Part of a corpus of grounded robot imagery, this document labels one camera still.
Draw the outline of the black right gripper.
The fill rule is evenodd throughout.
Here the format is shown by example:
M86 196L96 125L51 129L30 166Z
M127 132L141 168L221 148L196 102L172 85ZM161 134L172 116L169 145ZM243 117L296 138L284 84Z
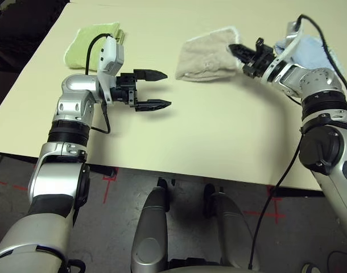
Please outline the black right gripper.
M262 77L275 59L274 49L266 45L263 38L255 42L255 51L243 44L230 44L228 48L234 57L245 64L243 72L251 78Z

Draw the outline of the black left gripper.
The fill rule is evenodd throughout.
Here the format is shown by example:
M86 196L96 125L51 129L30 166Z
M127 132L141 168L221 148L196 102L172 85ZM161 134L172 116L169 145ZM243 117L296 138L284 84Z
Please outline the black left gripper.
M171 102L159 99L150 99L147 101L137 100L138 80L160 81L168 76L160 71L152 69L135 69L133 73L121 73L115 78L115 87L110 88L110 94L113 102L122 102L125 105L134 107L135 111L157 111L171 105Z

